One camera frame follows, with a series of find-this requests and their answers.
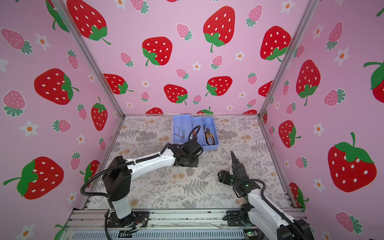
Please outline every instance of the floral tablecloth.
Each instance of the floral tablecloth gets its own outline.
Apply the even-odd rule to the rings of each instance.
[[[263,180],[266,195],[279,207],[288,207],[263,133],[255,116],[214,116],[220,146],[200,155],[199,166],[163,167],[134,179],[129,200],[133,209],[238,208],[245,203],[231,186],[218,181],[229,171],[230,151],[244,164],[250,178]],[[128,116],[120,130],[106,168],[122,155],[125,159],[160,151],[172,138],[172,116]],[[106,192],[100,179],[97,192]],[[107,209],[104,197],[89,198],[88,209]]]

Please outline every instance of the pink wall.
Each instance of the pink wall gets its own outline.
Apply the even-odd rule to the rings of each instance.
[[[92,161],[102,160],[105,151],[99,139],[103,138],[108,147],[118,124],[99,83],[90,82],[91,70],[71,35],[63,30],[66,27],[56,22],[54,30],[53,22],[45,1],[6,1],[0,9],[0,94],[5,109],[0,114],[0,176],[1,182],[21,177],[1,187],[2,239],[25,239],[23,234],[28,239],[54,239],[61,229],[55,225],[63,226],[72,209],[81,207],[79,189],[84,175],[80,171],[86,173]],[[25,49],[32,49],[32,53],[28,55]],[[76,59],[68,59],[70,49]],[[79,89],[73,90],[71,101],[64,73]],[[91,119],[98,97],[108,112],[101,131]],[[85,110],[79,114],[78,104],[84,105],[86,115]],[[70,123],[70,129],[61,121],[57,132],[52,125],[62,119]],[[80,143],[79,134],[85,136]],[[72,157],[76,152],[80,156]]]
[[[85,2],[87,4],[80,0],[68,0],[67,6],[102,72],[115,74],[117,79],[127,82],[128,91],[123,94],[118,94],[121,93],[120,89],[114,86],[116,83],[111,83],[111,88],[117,93],[115,97],[127,114],[142,114],[152,108],[160,108],[164,113],[197,113],[204,109],[221,114],[259,111],[265,99],[265,96],[259,94],[259,89],[262,93],[264,85],[267,88],[270,86],[269,82],[280,64],[275,57],[270,61],[264,58],[273,51],[270,47],[282,50],[289,44],[289,35],[294,34],[307,4],[307,0],[236,3],[230,0],[133,1],[141,2],[142,5],[132,5],[132,1],[126,0],[121,1],[122,5],[117,0]],[[216,15],[210,18],[218,10],[218,20],[215,20]],[[251,19],[255,20],[256,25],[250,22]],[[94,32],[92,25],[96,25],[97,29],[90,36],[90,31]],[[218,40],[210,37],[211,33],[216,32],[216,27],[220,34]],[[188,31],[191,31],[191,39],[186,35]],[[204,33],[207,33],[208,41],[214,43],[213,52],[210,52],[212,43],[207,42]],[[263,41],[265,34],[269,45]],[[155,37],[167,39],[147,40]],[[166,43],[164,49],[163,45],[156,47],[156,42]],[[160,65],[149,61],[146,66],[149,59],[143,54],[143,46],[149,58],[150,53],[155,52],[153,62]],[[242,55],[242,58],[238,59],[236,54]],[[213,62],[219,66],[216,70],[211,67]],[[256,74],[257,81],[253,76],[248,79],[250,73]],[[211,95],[207,90],[207,82],[211,78],[215,81],[212,86],[223,85],[216,91],[211,90],[218,96]],[[221,84],[219,79],[227,82]],[[229,82],[232,82],[230,87],[225,87]],[[164,87],[168,84],[176,86],[171,86],[170,93],[165,94]],[[178,93],[179,96],[183,95],[181,103],[175,103],[178,99],[173,93],[176,97]]]
[[[383,61],[384,15],[376,15],[383,7],[381,1],[321,2],[300,42],[304,52],[292,58],[268,108],[270,137],[317,239],[382,239],[384,75],[382,65],[364,64]],[[329,41],[337,41],[331,50]],[[303,91],[305,84],[310,88]],[[372,91],[371,84],[378,87]],[[292,124],[301,136],[294,145]]]

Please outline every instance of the wire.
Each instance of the wire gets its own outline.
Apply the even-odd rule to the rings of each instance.
[[[289,219],[287,218],[284,213],[280,212],[275,206],[273,206],[273,204],[271,204],[264,196],[264,190],[266,189],[266,185],[263,181],[259,180],[259,179],[243,179],[241,177],[239,177],[238,175],[238,172],[237,172],[237,169],[236,169],[236,165],[234,163],[234,159],[236,159],[235,157],[235,154],[233,153],[233,151],[231,151],[231,156],[232,156],[232,163],[233,163],[233,168],[234,168],[234,173],[236,174],[236,177],[239,178],[240,180],[243,180],[243,181],[247,181],[247,182],[259,182],[263,185],[262,187],[262,190],[261,190],[261,197],[262,199],[264,200],[264,202],[266,202],[266,204],[268,204],[268,206],[270,206],[275,212],[277,212],[282,219],[284,219],[285,221],[287,221],[289,223],[289,225],[296,231],[296,233],[301,237],[302,240],[307,240],[307,238],[305,237],[305,235],[302,233],[302,231]]]

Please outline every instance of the red strawberry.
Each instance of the red strawberry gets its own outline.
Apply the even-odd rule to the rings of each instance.
[[[283,55],[289,43],[291,42],[291,35],[279,26],[273,26],[264,35],[262,47],[260,49],[260,56],[265,60],[273,60]]]
[[[284,82],[284,87],[283,87],[283,95],[287,95],[288,93],[288,89],[289,89],[289,81],[288,80],[285,80]]]
[[[85,173],[80,171],[84,176],[84,183],[86,183],[91,177],[96,174],[97,168],[99,167],[100,162],[97,160],[93,160],[86,168]]]
[[[298,48],[296,48],[295,52],[293,53],[294,58],[299,58],[304,53],[304,46],[300,45]]]
[[[25,108],[25,101],[17,90],[9,90],[3,97],[3,103],[5,104],[4,111],[13,118],[24,113],[22,109]]]
[[[257,114],[257,111],[251,109],[251,110],[248,110],[248,111],[246,111],[245,113],[242,113],[242,114]]]
[[[213,96],[221,96],[226,93],[229,87],[232,85],[232,78],[228,76],[214,77],[207,82],[207,94],[210,93]]]
[[[63,169],[52,159],[38,157],[22,170],[22,176],[7,180],[3,185],[20,179],[17,191],[26,199],[37,199],[56,188],[64,177]]]
[[[201,102],[201,96],[200,95],[196,95],[193,98],[193,104],[198,105],[200,102]]]
[[[23,36],[13,30],[7,28],[1,28],[1,35],[7,41],[7,43],[14,49],[20,50],[24,54],[31,54],[32,46],[28,41],[24,41]]]
[[[189,41],[192,39],[192,32],[189,30],[189,28],[184,24],[178,24],[176,26],[177,34],[179,37],[184,38],[184,40]]]
[[[256,104],[256,102],[257,102],[257,99],[255,99],[255,98],[252,99],[251,101],[248,102],[247,108],[253,107]]]
[[[147,14],[149,12],[149,6],[146,1],[131,0],[131,4],[136,11],[140,11],[142,14]]]
[[[337,45],[337,40],[341,38],[342,33],[343,33],[343,23],[338,22],[333,27],[332,31],[329,33],[329,36],[328,36],[327,49],[329,51],[331,51]]]
[[[227,44],[235,32],[235,11],[229,6],[220,8],[204,23],[205,40],[216,47]]]
[[[104,128],[105,123],[107,122],[108,112],[105,106],[101,104],[100,98],[99,102],[95,103],[95,105],[93,105],[91,109],[91,117],[95,128],[98,131],[101,131]]]
[[[79,105],[77,105],[77,111],[79,111],[78,114],[82,120],[87,119],[87,109],[84,108],[84,105],[79,103]]]
[[[290,148],[295,144],[295,138],[301,138],[301,136],[296,137],[296,127],[290,120],[280,124],[278,131],[281,140],[287,148]]]
[[[273,81],[270,81],[264,85],[262,85],[260,88],[259,88],[259,95],[263,96],[263,97],[266,97],[266,95],[268,94],[269,92],[269,89],[271,88],[271,85],[272,85],[272,82]]]
[[[71,168],[73,171],[75,171],[79,165],[80,165],[80,153],[78,152],[75,152],[73,155],[72,155],[72,159],[71,159]]]
[[[151,108],[145,114],[163,114],[160,108]]]
[[[371,76],[371,90],[373,96],[384,103],[384,62],[368,62],[364,64],[364,67],[369,65],[380,65]]]
[[[125,63],[126,66],[133,67],[132,58],[128,54],[126,54],[125,52],[120,53],[120,59],[122,62]]]
[[[172,42],[164,36],[148,38],[144,40],[142,48],[144,56],[148,58],[145,63],[146,66],[148,66],[148,61],[154,65],[162,66],[169,61],[172,53]]]
[[[257,81],[256,73],[250,73],[250,74],[248,75],[248,80],[247,80],[247,82],[248,82],[249,84],[251,84],[251,85],[254,85],[254,84],[256,83],[256,81]]]
[[[296,110],[296,103],[288,104],[287,109],[285,110],[287,114],[292,114]]]
[[[71,80],[62,70],[53,68],[35,79],[36,92],[45,99],[59,105],[68,104],[73,97]]]
[[[353,192],[371,183],[376,177],[376,166],[368,153],[353,145],[341,142],[328,152],[328,165],[333,183],[344,192]]]
[[[82,0],[68,0],[67,7],[81,35],[94,41],[107,36],[107,23],[96,9]]]
[[[133,90],[128,90],[128,84],[124,80],[124,78],[120,77],[119,75],[115,74],[106,74],[103,73],[105,79],[107,80],[109,87],[111,88],[112,92],[114,94],[124,94],[127,91],[133,92]]]
[[[172,103],[182,103],[185,102],[187,105],[187,102],[185,101],[188,98],[188,92],[185,88],[167,84],[164,86],[164,93],[166,94],[169,101]]]
[[[213,114],[213,112],[211,112],[211,107],[209,107],[208,110],[206,110],[206,109],[200,110],[196,114]]]
[[[184,69],[178,68],[176,69],[176,73],[179,78],[182,78],[184,80],[189,78],[187,71],[185,71]]]
[[[349,232],[355,231],[357,234],[362,233],[362,225],[360,221],[357,220],[354,216],[349,216],[345,212],[338,212],[335,214],[337,222]]]
[[[99,145],[100,145],[100,149],[104,151],[105,150],[105,141],[103,138],[99,139]]]
[[[303,193],[301,192],[300,188],[296,185],[296,183],[291,182],[289,184],[289,187],[291,189],[291,192],[293,194],[293,198],[295,199],[297,206],[302,207],[303,211],[305,212],[305,203],[304,202],[308,202],[310,199],[307,198],[306,200],[304,200]]]
[[[320,83],[320,71],[312,62],[306,60],[301,66],[296,82],[296,92],[301,98],[306,98],[304,106],[307,105],[308,96],[314,94]]]
[[[143,92],[141,95],[141,100],[147,102],[149,100],[149,94],[147,92]]]
[[[262,12],[263,12],[263,6],[260,4],[249,11],[248,13],[249,18],[247,18],[247,26],[249,28],[256,25],[256,22],[262,17]]]
[[[69,49],[68,55],[68,62],[73,67],[73,69],[77,69],[77,67],[79,66],[79,61],[76,58],[76,54],[74,53],[74,51],[72,51],[72,49]]]
[[[71,129],[71,124],[67,120],[62,119],[54,121],[52,127],[56,132],[67,132]]]
[[[216,57],[214,57],[214,59],[212,59],[212,64],[211,64],[211,68],[213,70],[216,70],[219,68],[219,66],[223,63],[223,56],[221,55],[218,55]]]
[[[325,96],[324,104],[333,107],[337,103],[343,102],[346,95],[343,89],[338,89],[337,91],[333,89]]]

